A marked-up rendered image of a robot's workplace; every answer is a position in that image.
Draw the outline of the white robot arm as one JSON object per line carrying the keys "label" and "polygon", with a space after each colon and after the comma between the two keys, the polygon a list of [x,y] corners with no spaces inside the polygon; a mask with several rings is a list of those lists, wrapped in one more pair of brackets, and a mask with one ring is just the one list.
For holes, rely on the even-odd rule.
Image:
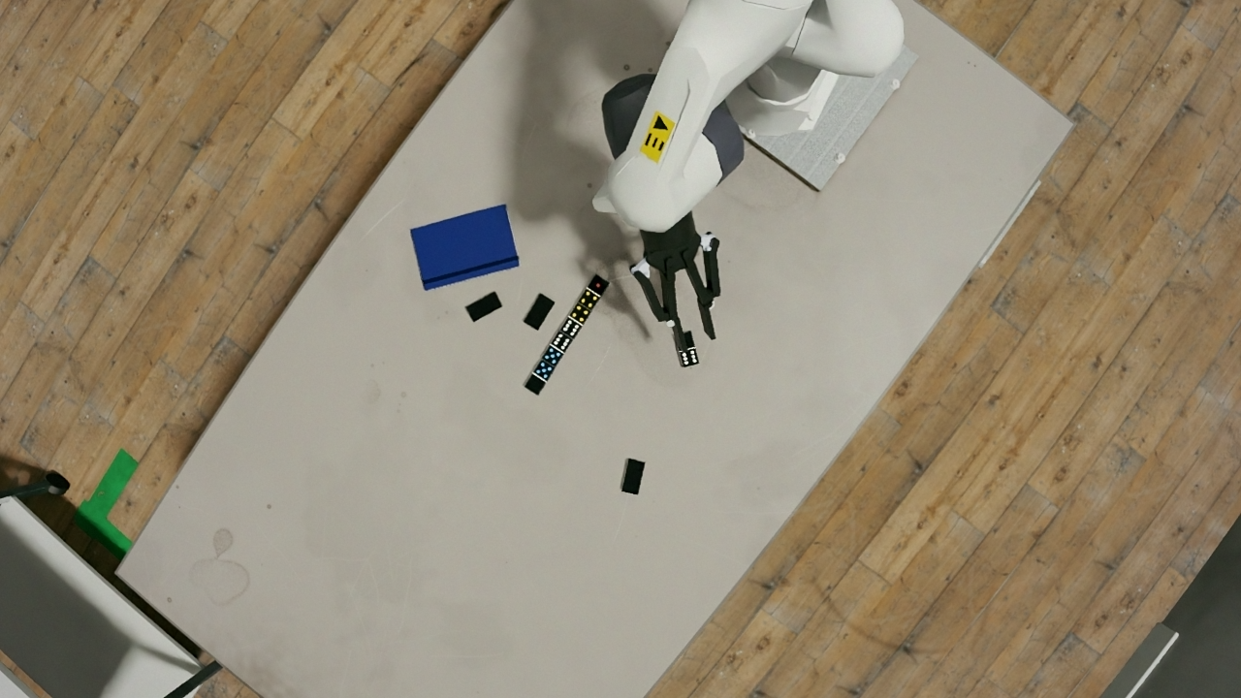
{"label": "white robot arm", "polygon": [[738,124],[812,132],[838,76],[885,75],[903,36],[891,0],[688,0],[656,75],[603,97],[616,161],[594,210],[665,233],[745,160]]}

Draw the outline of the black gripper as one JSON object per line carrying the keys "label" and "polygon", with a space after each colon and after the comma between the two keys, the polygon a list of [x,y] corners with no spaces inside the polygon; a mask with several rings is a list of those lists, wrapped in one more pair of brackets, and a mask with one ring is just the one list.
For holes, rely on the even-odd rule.
{"label": "black gripper", "polygon": [[[637,281],[639,281],[656,322],[664,320],[668,327],[671,327],[674,337],[678,339],[678,347],[680,347],[683,353],[688,351],[683,324],[680,324],[680,318],[678,317],[678,289],[675,289],[675,281],[678,281],[678,274],[675,273],[679,270],[685,270],[688,281],[691,282],[699,297],[696,299],[704,332],[709,335],[710,340],[716,339],[710,309],[715,306],[714,298],[717,298],[719,293],[721,293],[719,291],[719,263],[716,255],[719,251],[719,238],[714,233],[696,233],[692,210],[670,227],[666,233],[647,233],[647,231],[640,230],[640,236],[644,247],[647,247],[643,255],[644,258],[640,261],[640,265],[632,265],[629,270]],[[694,262],[700,243],[702,247],[706,284],[709,284],[706,288]],[[656,301],[652,282],[648,279],[649,266],[660,273],[663,308],[659,301]]]}

